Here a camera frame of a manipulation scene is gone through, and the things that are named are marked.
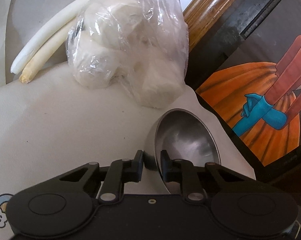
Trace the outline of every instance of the painting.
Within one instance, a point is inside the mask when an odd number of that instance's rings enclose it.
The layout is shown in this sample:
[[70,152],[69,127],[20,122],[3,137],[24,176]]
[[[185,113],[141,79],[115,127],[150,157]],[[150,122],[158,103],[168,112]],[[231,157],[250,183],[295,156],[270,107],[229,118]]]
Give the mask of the painting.
[[301,0],[282,0],[196,92],[263,166],[300,146]]

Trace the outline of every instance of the metal bowl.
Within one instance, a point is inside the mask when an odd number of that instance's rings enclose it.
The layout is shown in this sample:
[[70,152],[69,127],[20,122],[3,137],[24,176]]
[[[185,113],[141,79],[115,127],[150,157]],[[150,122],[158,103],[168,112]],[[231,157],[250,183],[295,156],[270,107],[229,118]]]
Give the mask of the metal bowl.
[[[190,160],[194,166],[204,166],[207,162],[220,164],[217,146],[209,130],[198,117],[184,109],[166,112],[147,136],[145,167],[160,177],[161,150],[167,150],[171,159]],[[179,193],[179,184],[170,182],[164,185],[170,193]]]

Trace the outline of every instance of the white food in plastic bag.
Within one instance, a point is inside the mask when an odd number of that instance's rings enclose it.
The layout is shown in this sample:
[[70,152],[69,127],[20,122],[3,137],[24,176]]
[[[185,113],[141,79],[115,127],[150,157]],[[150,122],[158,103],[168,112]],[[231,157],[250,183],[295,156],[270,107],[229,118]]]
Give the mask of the white food in plastic bag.
[[[90,31],[96,42],[120,49],[121,43],[143,20],[142,8],[136,0],[99,1],[91,3],[85,10],[85,29]],[[124,41],[118,38],[118,31]]]
[[143,106],[163,108],[185,89],[188,27],[179,0],[91,0],[67,40],[75,79],[121,82]]
[[107,87],[121,65],[117,51],[96,43],[89,31],[81,31],[75,42],[78,44],[73,56],[75,79],[88,88]]

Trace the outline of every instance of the cartoon cloud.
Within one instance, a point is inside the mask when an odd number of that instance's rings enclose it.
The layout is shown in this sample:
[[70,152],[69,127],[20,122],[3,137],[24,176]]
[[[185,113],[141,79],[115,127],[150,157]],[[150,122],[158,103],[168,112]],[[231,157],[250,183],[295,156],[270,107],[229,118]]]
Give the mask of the cartoon cloud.
[[6,205],[11,197],[11,194],[0,195],[0,228],[4,228],[6,226]]

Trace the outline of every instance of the blue hand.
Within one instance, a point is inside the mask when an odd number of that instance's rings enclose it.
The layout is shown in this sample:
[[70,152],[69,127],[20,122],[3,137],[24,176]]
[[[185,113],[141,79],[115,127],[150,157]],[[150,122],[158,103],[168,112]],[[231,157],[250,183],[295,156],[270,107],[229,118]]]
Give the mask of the blue hand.
[[258,120],[263,120],[275,129],[281,129],[286,123],[286,115],[273,109],[273,106],[268,104],[264,97],[258,94],[247,94],[245,95],[247,102],[243,105],[243,117],[234,127],[234,132],[241,136],[252,126],[254,126]]

